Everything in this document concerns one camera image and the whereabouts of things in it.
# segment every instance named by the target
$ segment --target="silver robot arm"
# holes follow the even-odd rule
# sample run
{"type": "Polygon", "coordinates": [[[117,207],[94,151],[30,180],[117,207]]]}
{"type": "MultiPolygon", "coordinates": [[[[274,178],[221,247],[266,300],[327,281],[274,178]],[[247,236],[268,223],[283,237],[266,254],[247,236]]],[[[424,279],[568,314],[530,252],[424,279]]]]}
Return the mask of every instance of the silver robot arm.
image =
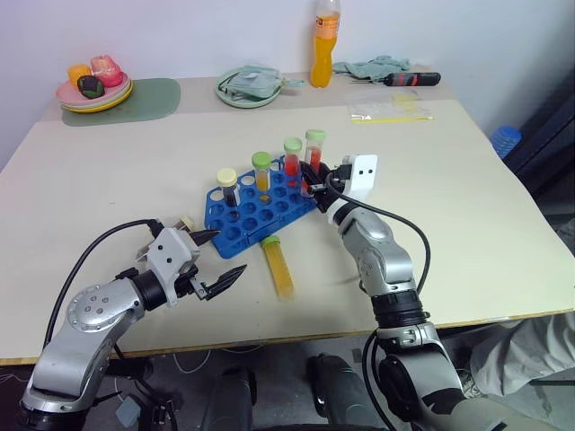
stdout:
{"type": "Polygon", "coordinates": [[[212,286],[196,278],[203,242],[218,231],[188,233],[164,228],[139,253],[146,271],[132,268],[110,283],[91,286],[66,309],[59,333],[44,348],[22,396],[21,425],[30,429],[81,429],[96,400],[114,344],[146,311],[195,293],[211,299],[226,290],[245,266],[234,268],[212,286]]]}
{"type": "MultiPolygon", "coordinates": [[[[365,198],[373,188],[376,162],[374,155],[345,157],[338,169],[346,172],[339,181],[342,194],[365,198]]],[[[435,326],[422,309],[411,259],[394,241],[389,225],[371,211],[330,196],[321,184],[310,190],[320,192],[318,207],[329,223],[339,226],[343,244],[356,261],[360,287],[371,298],[378,323],[376,343],[386,353],[377,367],[377,386],[396,416],[428,431],[554,429],[498,402],[467,400],[435,326]]]]}

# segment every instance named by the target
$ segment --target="pink plate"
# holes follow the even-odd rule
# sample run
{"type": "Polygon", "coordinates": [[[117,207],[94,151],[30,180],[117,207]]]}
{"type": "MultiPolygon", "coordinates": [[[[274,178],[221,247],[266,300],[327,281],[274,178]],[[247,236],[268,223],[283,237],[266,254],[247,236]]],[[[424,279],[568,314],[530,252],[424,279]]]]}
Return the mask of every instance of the pink plate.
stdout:
{"type": "Polygon", "coordinates": [[[86,105],[94,105],[95,103],[104,103],[114,99],[122,90],[129,86],[129,78],[126,74],[122,73],[122,82],[114,87],[106,88],[104,95],[96,97],[95,99],[88,99],[83,96],[70,81],[66,81],[60,85],[56,90],[56,98],[60,103],[64,103],[72,108],[81,108],[86,105]]]}

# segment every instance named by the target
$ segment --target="green plate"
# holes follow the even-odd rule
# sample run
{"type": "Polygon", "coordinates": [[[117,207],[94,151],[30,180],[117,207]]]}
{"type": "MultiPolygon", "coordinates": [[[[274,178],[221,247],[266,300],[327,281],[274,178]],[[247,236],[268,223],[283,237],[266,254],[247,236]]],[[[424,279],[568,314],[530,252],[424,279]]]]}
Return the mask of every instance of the green plate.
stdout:
{"type": "Polygon", "coordinates": [[[173,79],[137,79],[133,84],[130,96],[119,105],[93,113],[62,110],[62,121],[73,127],[148,121],[170,115],[180,104],[180,85],[173,79]]]}
{"type": "Polygon", "coordinates": [[[222,90],[219,89],[219,87],[225,80],[229,79],[232,75],[237,75],[242,70],[243,70],[243,67],[240,67],[240,68],[237,68],[234,70],[230,70],[229,72],[226,72],[225,74],[223,74],[219,78],[217,78],[216,94],[217,94],[217,97],[219,97],[222,101],[224,101],[228,105],[234,106],[236,108],[243,108],[245,110],[250,110],[252,108],[259,108],[260,106],[267,105],[268,103],[273,102],[273,100],[276,97],[278,97],[279,91],[281,90],[281,86],[279,86],[276,89],[276,91],[267,99],[258,99],[256,97],[247,96],[247,97],[244,97],[243,99],[240,99],[238,101],[232,100],[232,95],[229,93],[223,92],[222,90]]]}

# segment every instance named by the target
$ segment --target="white cap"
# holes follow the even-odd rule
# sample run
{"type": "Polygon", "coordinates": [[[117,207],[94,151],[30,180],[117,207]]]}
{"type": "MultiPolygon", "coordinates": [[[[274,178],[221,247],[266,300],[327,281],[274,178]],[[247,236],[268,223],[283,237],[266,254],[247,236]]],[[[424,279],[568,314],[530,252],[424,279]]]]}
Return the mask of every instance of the white cap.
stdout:
{"type": "Polygon", "coordinates": [[[237,173],[232,168],[223,168],[217,172],[216,180],[220,186],[230,187],[237,182],[237,173]]]}

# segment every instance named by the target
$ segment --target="test tube cap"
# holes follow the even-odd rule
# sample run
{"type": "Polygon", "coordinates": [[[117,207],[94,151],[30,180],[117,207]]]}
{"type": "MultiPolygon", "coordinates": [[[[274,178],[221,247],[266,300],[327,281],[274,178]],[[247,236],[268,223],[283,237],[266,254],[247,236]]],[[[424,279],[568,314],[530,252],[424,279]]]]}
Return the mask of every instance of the test tube cap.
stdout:
{"type": "Polygon", "coordinates": [[[309,128],[305,131],[305,139],[311,141],[324,141],[326,136],[325,130],[320,130],[319,128],[309,128]]]}
{"type": "Polygon", "coordinates": [[[260,246],[265,247],[266,245],[271,244],[272,242],[279,242],[279,237],[277,235],[267,236],[266,238],[261,240],[260,246]]]}
{"type": "Polygon", "coordinates": [[[255,169],[267,169],[271,165],[270,153],[258,151],[252,156],[252,165],[255,169]]]}
{"type": "Polygon", "coordinates": [[[220,186],[230,187],[237,182],[237,173],[232,168],[223,168],[217,172],[216,180],[220,186]]]}
{"type": "Polygon", "coordinates": [[[284,151],[288,154],[298,154],[302,151],[302,140],[299,137],[284,139],[284,151]]]}

